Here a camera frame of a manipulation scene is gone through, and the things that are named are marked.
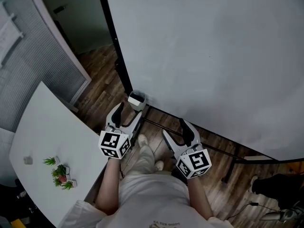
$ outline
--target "shoe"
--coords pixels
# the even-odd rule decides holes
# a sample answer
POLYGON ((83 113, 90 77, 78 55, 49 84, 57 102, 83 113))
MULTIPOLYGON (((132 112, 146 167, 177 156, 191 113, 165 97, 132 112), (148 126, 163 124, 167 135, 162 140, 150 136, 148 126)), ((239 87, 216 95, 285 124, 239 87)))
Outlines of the shoe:
POLYGON ((252 186, 253 186, 253 183, 255 182, 255 180, 257 180, 257 179, 258 179, 258 176, 257 176, 257 175, 254 175, 254 176, 251 178, 251 181, 250 181, 250 188, 249 188, 248 192, 251 192, 251 193, 254 193, 254 194, 255 194, 255 192, 252 191, 252 186))
POLYGON ((154 165, 155 171, 162 171, 163 169, 163 161, 157 161, 154 165))
POLYGON ((138 141, 139 147, 141 147, 141 148, 145 145, 148 145, 148 139, 147 139, 146 135, 144 135, 144 134, 138 135, 137 141, 138 141))

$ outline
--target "door frame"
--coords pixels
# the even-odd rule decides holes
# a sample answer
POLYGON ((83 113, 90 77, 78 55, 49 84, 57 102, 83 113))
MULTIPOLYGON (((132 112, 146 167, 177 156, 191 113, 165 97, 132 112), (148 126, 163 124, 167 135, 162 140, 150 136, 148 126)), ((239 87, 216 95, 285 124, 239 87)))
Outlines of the door frame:
POLYGON ((80 73, 83 75, 83 77, 86 79, 85 82, 80 86, 80 88, 77 90, 75 95, 73 96, 72 100, 70 101, 70 104, 74 105, 77 99, 80 97, 82 92, 85 90, 85 88, 89 85, 89 83, 92 81, 90 75, 85 71, 85 69, 82 67, 74 53, 72 52, 71 48, 68 46, 64 38, 62 37, 61 33, 59 32, 57 26, 55 25, 51 15, 49 14, 43 0, 33 0, 36 9, 38 10, 38 13, 42 17, 44 23, 48 27, 49 31, 52 33, 56 41, 59 43, 61 48, 64 50, 64 52, 67 54, 67 56, 71 59, 71 61, 74 63, 74 65, 78 68, 80 73))

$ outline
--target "fiducial marker cube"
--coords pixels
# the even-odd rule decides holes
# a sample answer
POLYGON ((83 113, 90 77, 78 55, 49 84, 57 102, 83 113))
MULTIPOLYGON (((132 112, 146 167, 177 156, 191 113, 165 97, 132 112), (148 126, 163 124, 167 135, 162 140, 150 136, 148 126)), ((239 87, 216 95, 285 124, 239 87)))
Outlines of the fiducial marker cube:
POLYGON ((205 174, 212 164, 208 151, 205 149, 181 155, 176 166, 187 179, 190 179, 205 174))
POLYGON ((127 134, 101 131, 98 146, 105 156, 122 159, 131 143, 127 134))

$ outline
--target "succulent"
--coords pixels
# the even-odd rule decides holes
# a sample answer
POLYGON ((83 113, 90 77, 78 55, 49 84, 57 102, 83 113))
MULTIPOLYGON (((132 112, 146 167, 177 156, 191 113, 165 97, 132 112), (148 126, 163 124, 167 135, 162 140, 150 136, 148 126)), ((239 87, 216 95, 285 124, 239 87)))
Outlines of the succulent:
POLYGON ((56 171, 60 176, 65 176, 67 174, 67 169, 64 167, 64 165, 59 165, 56 171))
POLYGON ((52 177, 58 177, 59 176, 59 172, 55 169, 52 170, 52 177))
POLYGON ((61 186, 61 182, 60 182, 60 180, 59 180, 59 178, 54 178, 53 179, 53 183, 55 184, 55 187, 59 187, 59 186, 61 186))
POLYGON ((55 160, 55 158, 48 157, 48 158, 43 160, 43 163, 46 164, 46 165, 55 165, 56 160, 55 160))
POLYGON ((73 183, 71 181, 67 181, 61 184, 62 190, 70 190, 73 187, 73 183))

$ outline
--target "floor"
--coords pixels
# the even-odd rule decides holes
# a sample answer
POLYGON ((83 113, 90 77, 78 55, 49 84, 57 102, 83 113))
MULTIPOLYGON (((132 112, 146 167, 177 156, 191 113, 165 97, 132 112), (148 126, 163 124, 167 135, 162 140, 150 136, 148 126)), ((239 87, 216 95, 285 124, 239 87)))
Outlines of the floor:
MULTIPOLYGON (((92 78, 92 82, 83 92, 76 103, 79 109, 77 116, 88 125, 96 133, 100 133, 105 124, 105 118, 108 112, 118 103, 125 102, 122 119, 129 122, 134 115, 131 107, 127 104, 127 96, 124 88, 114 69, 116 60, 116 52, 112 45, 84 53, 79 57, 80 63, 86 69, 92 78)), ((163 114, 156 110, 151 110, 149 119, 167 126, 173 130, 180 131, 177 119, 163 114)), ((146 134, 150 146, 154 151, 156 159, 165 161, 165 169, 172 168, 171 152, 166 146, 161 129, 150 123, 144 123, 141 132, 146 134)), ((200 130, 202 141, 233 153, 234 144, 214 134, 200 130)), ((228 184, 221 179, 228 171, 231 157, 223 155, 219 152, 208 150, 212 162, 212 168, 202 177, 200 177, 207 197, 210 201, 214 214, 220 219, 227 219, 238 213, 242 207, 249 202, 258 202, 260 205, 267 206, 272 209, 278 209, 277 201, 266 198, 262 195, 254 195, 249 193, 248 187, 250 179, 257 174, 261 178, 270 177, 276 173, 289 173, 291 170, 285 164, 274 165, 235 165, 228 184)), ((241 147, 240 156, 249 155, 252 151, 241 147)), ((139 153, 139 147, 136 143, 131 151, 122 160, 122 170, 126 173, 135 163, 139 153)), ((235 228, 270 228, 270 227, 293 227, 294 222, 280 221, 259 221, 268 209, 263 207, 248 206, 238 216, 229 219, 235 228)))

